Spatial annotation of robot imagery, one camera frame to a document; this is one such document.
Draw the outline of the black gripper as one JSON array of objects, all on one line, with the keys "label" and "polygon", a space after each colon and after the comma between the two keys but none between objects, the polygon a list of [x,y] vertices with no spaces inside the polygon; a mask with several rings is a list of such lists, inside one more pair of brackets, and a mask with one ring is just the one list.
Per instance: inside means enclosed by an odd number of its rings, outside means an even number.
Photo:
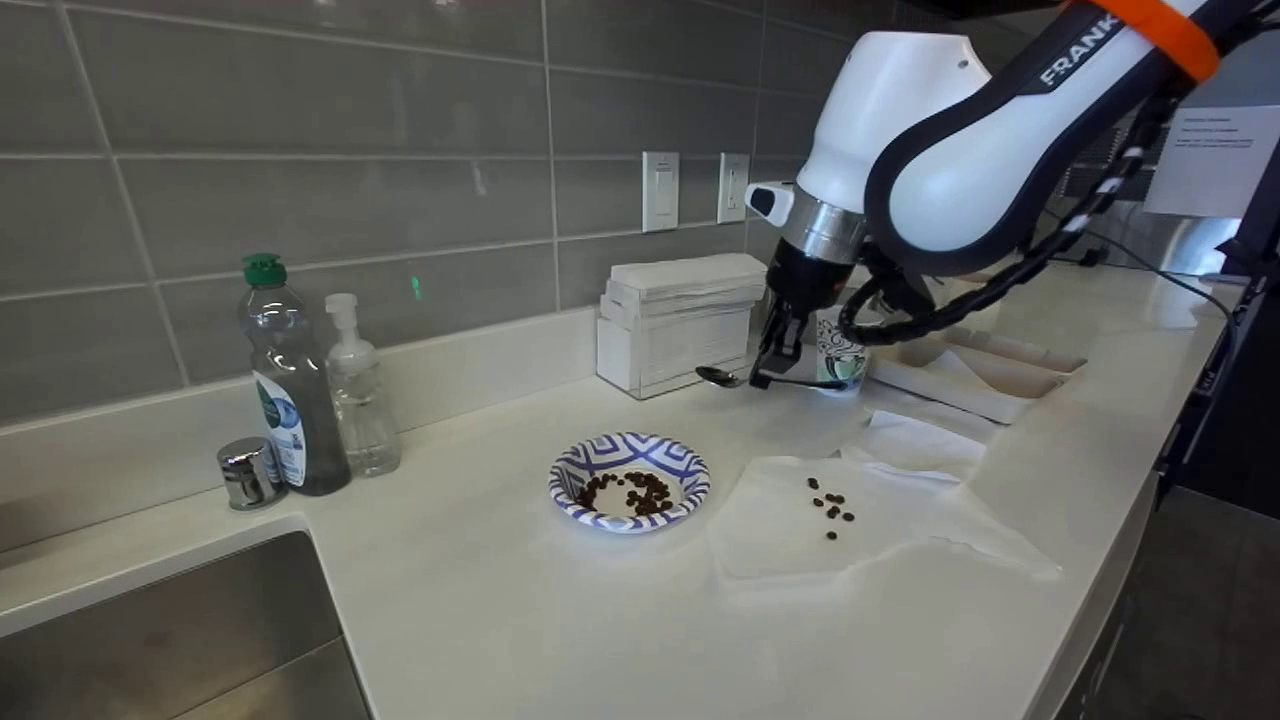
[{"label": "black gripper", "polygon": [[809,318],[835,304],[848,278],[848,264],[812,261],[787,239],[777,245],[766,264],[765,341],[749,371],[752,387],[766,387],[777,378],[804,360]]}]

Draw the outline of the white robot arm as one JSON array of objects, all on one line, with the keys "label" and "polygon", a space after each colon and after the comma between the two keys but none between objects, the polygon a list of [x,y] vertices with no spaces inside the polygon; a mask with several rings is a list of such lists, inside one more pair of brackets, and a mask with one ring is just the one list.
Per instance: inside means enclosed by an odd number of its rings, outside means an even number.
[{"label": "white robot arm", "polygon": [[1003,68],[958,34],[859,37],[799,171],[749,189],[780,232],[752,382],[777,385],[822,309],[853,343],[900,343],[1041,278],[1273,9],[1062,0]]}]

